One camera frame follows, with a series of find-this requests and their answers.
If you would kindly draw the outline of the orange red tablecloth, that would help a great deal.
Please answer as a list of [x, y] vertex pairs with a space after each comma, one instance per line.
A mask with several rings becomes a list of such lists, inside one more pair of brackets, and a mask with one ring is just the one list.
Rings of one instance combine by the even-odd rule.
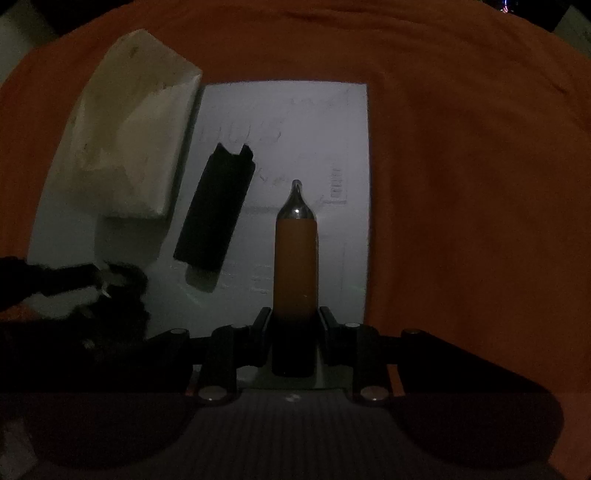
[[590, 475], [590, 62], [477, 1], [136, 1], [30, 52], [1, 88], [1, 250], [23, 255], [69, 113], [145, 29], [212, 82], [361, 82], [367, 320], [422, 328], [562, 404], [551, 458]]

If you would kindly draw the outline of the orange lighter with silver tip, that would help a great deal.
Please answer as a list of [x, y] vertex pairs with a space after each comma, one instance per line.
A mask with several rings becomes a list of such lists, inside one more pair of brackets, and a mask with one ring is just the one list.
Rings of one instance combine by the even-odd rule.
[[276, 216], [273, 310], [304, 315], [318, 309], [318, 223], [295, 179]]

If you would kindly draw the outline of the black rectangular case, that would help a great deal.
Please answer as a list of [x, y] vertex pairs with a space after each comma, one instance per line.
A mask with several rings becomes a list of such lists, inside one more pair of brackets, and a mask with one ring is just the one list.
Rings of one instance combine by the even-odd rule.
[[205, 164], [173, 258], [208, 282], [221, 273], [255, 169], [248, 145], [233, 154], [217, 144]]

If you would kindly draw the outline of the white flat box lid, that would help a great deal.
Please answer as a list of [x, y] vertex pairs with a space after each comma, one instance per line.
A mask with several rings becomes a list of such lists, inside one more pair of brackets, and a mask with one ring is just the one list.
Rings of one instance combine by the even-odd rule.
[[[206, 336], [252, 322], [273, 302], [274, 225], [294, 180], [318, 222], [318, 293], [342, 322], [365, 310], [370, 218], [368, 96], [363, 84], [270, 81], [206, 86], [193, 115], [167, 219], [101, 218], [42, 193], [27, 258], [62, 267], [124, 262], [147, 275], [149, 335]], [[173, 257], [206, 161], [249, 146], [256, 163], [217, 283]]]

